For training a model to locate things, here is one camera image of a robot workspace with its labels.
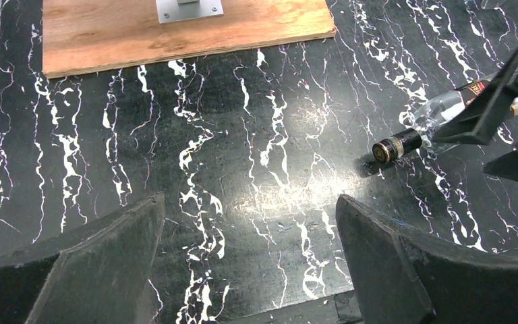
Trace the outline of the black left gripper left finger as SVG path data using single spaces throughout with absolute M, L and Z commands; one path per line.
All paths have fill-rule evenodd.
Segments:
M 135 323 L 164 222 L 157 192 L 0 256 L 0 323 Z

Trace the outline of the clear bottle black cap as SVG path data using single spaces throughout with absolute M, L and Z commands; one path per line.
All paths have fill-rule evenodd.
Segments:
M 403 122 L 406 127 L 404 130 L 373 144 L 372 155 L 376 162 L 386 165 L 419 149 L 439 155 L 455 148 L 457 143 L 432 141 L 433 135 L 465 110 L 495 75 L 484 76 L 440 94 L 410 113 Z

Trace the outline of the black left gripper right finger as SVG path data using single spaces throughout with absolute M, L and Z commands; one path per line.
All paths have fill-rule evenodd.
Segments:
M 518 323 L 518 256 L 449 242 L 346 194 L 335 219 L 365 323 Z

